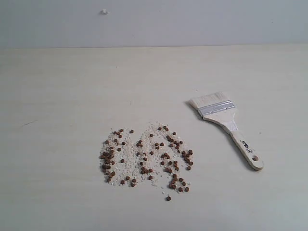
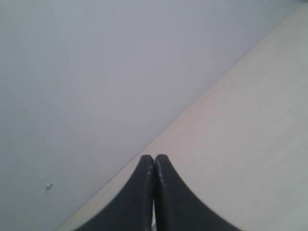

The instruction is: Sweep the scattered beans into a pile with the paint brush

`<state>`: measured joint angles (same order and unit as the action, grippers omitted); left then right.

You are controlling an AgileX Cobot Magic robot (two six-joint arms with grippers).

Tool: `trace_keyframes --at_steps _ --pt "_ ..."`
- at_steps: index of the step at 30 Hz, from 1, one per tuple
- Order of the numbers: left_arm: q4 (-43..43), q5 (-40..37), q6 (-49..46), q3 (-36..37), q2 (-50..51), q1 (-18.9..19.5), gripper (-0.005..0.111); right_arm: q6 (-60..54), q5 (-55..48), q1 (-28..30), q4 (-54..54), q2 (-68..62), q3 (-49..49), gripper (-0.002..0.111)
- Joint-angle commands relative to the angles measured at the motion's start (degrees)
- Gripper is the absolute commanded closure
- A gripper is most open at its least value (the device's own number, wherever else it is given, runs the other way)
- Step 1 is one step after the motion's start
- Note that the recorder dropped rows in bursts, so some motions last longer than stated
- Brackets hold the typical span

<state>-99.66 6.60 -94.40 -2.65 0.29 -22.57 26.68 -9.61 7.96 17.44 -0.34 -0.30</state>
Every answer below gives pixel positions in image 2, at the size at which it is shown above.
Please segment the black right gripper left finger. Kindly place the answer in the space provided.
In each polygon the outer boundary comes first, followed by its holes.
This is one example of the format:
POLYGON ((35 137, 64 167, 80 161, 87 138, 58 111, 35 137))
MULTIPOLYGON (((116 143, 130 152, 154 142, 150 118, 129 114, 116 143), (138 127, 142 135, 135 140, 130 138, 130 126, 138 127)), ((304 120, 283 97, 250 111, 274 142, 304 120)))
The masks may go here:
POLYGON ((114 199, 78 231, 150 231, 153 216, 154 160, 141 156, 114 199))

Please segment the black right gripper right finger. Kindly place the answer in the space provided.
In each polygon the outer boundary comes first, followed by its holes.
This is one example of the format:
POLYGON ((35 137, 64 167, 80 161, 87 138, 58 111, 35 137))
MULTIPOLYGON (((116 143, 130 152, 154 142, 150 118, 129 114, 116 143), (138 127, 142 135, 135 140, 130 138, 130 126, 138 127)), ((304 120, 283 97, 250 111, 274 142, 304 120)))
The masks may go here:
POLYGON ((154 206, 158 231, 236 231, 184 183, 165 154, 155 158, 154 206))

